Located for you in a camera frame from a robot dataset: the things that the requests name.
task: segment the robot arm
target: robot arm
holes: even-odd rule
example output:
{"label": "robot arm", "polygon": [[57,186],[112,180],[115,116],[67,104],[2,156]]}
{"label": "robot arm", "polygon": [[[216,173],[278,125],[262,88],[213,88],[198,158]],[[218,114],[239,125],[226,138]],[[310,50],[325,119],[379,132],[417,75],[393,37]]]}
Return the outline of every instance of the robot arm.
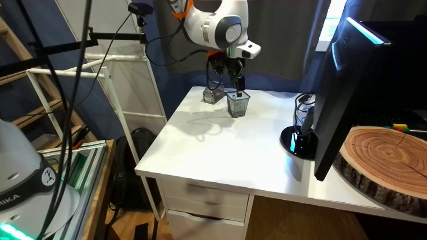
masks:
{"label": "robot arm", "polygon": [[176,18],[184,20],[184,30],[196,44],[225,50],[229,58],[253,59],[261,47],[248,39],[248,2],[222,0],[215,12],[203,12],[193,0],[167,0]]}

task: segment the wooden ladder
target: wooden ladder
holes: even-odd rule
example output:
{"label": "wooden ladder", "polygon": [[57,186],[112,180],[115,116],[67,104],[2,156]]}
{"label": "wooden ladder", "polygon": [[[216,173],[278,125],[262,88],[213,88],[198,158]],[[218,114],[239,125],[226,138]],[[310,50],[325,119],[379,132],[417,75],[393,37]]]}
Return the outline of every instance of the wooden ladder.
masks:
{"label": "wooden ladder", "polygon": [[[6,22],[2,19],[1,16],[0,16],[0,37],[9,45],[10,48],[12,48],[12,50],[19,57],[20,60],[27,60],[32,58],[31,54],[28,52],[26,47],[24,47],[24,45],[21,43],[18,37],[13,33],[13,31],[9,28],[9,26],[6,24]],[[25,71],[0,77],[0,86],[24,77],[27,77],[27,73]],[[54,83],[50,80],[50,78],[44,74],[37,74],[36,78],[39,85],[42,88],[44,88],[47,94],[49,94],[53,99],[52,101],[49,102],[49,106],[52,109],[52,111],[62,107],[63,104],[61,101],[61,96],[59,94],[59,91],[54,85]],[[28,115],[42,114],[42,113],[46,113],[43,106],[29,112]],[[29,124],[35,122],[36,120],[40,119],[42,116],[44,115],[23,116],[16,119],[12,123],[14,123],[16,126],[22,129],[28,126]],[[84,125],[84,122],[81,120],[81,118],[77,115],[75,111],[73,111],[71,115],[71,122],[74,124],[74,127],[72,128],[71,132],[73,136],[75,136],[75,134]],[[86,135],[86,140],[92,142],[92,141],[96,141],[97,138],[92,134],[92,132],[89,132]],[[44,149],[59,147],[61,145],[61,142],[62,142],[61,139],[58,137],[56,141],[53,141],[52,143],[48,144],[47,146],[44,147]]]}

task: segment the wooden table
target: wooden table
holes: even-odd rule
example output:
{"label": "wooden table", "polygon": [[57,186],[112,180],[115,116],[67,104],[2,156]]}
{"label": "wooden table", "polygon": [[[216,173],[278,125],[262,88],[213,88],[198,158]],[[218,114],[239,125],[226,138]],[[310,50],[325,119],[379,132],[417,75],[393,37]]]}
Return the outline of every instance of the wooden table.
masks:
{"label": "wooden table", "polygon": [[107,158],[102,167],[97,191],[92,202],[89,218],[83,231],[82,240],[104,239],[105,217],[110,202],[111,184],[114,178],[114,140],[107,141]]}

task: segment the white desk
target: white desk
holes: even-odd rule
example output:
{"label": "white desk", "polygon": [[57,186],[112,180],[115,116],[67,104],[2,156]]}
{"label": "white desk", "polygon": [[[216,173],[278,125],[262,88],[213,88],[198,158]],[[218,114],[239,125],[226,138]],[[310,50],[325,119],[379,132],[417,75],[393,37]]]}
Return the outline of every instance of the white desk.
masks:
{"label": "white desk", "polygon": [[227,99],[201,102],[193,87],[135,168],[141,176],[427,223],[361,195],[332,167],[324,181],[314,162],[288,154],[281,131],[292,125],[296,94],[246,90],[246,116],[231,118]]}

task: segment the monitor stand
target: monitor stand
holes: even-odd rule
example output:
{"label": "monitor stand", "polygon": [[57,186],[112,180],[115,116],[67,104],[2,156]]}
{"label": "monitor stand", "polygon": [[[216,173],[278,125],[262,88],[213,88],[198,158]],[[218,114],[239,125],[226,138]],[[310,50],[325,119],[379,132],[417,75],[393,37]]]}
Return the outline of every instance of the monitor stand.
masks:
{"label": "monitor stand", "polygon": [[[300,132],[301,126],[295,126],[295,128],[297,132]],[[289,126],[280,134],[280,143],[290,154],[314,161],[317,149],[317,136],[313,131],[305,136],[298,136],[295,133],[294,126]]]}

